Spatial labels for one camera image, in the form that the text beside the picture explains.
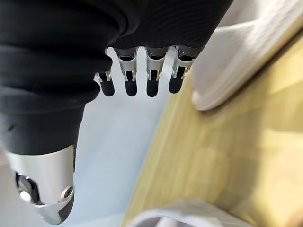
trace wooden floor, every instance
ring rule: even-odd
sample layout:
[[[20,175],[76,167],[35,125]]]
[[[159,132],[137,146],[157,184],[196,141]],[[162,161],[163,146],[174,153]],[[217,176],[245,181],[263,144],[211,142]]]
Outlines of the wooden floor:
[[[303,38],[223,106],[171,96],[125,217],[201,199],[260,227],[303,226]]]

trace robotic hand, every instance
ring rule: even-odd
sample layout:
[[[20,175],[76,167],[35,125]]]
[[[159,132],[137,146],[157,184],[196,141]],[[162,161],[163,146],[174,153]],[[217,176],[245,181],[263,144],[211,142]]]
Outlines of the robotic hand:
[[[99,85],[115,92],[107,47],[134,96],[136,52],[146,49],[147,95],[156,96],[165,54],[176,48],[177,93],[232,0],[32,0],[0,2],[0,140],[20,197],[48,223],[71,212],[84,106]]]

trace silver metal joint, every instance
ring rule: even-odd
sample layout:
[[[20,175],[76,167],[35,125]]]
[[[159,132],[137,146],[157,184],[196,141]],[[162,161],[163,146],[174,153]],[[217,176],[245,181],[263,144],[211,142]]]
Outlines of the silver metal joint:
[[[190,70],[190,67],[192,66],[192,64],[194,63],[194,59],[190,60],[190,61],[183,61],[181,60],[181,57],[179,55],[179,49],[177,48],[177,52],[176,52],[176,57],[174,60],[174,64],[172,67],[172,77],[173,78],[177,78],[177,74],[178,72],[181,72],[181,79],[184,79],[186,73]]]
[[[147,79],[152,80],[152,71],[157,71],[156,81],[159,81],[160,74],[162,73],[162,67],[164,64],[165,57],[161,59],[152,59],[149,54],[146,55],[146,71]]]
[[[125,58],[118,56],[120,67],[122,74],[124,76],[124,80],[128,82],[130,79],[130,73],[132,81],[136,81],[136,74],[137,74],[137,51],[134,52],[130,59],[125,60]]]
[[[112,76],[110,75],[110,71],[105,72],[104,75],[106,76],[106,78],[102,77],[98,72],[95,74],[95,76],[98,78],[100,83],[102,83],[103,80],[105,80],[105,79],[106,79],[106,81],[111,81],[112,80]]]

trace light blue floor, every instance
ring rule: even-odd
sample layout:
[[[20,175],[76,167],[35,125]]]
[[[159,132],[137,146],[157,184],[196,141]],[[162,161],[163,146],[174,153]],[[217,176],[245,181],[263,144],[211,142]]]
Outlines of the light blue floor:
[[[145,50],[138,51],[138,93],[128,97],[113,50],[116,93],[102,93],[86,106],[75,171],[75,203],[62,227],[118,227],[134,191],[145,156],[166,105],[173,62],[170,52],[154,98],[146,95]],[[49,226],[16,193],[8,165],[0,166],[0,223],[6,227]]]

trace metal screw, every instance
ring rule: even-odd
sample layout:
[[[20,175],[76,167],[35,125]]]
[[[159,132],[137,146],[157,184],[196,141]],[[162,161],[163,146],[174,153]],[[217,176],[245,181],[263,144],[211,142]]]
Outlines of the metal screw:
[[[66,190],[65,194],[64,194],[64,198],[67,198],[72,192],[72,187],[69,187],[69,189]]]

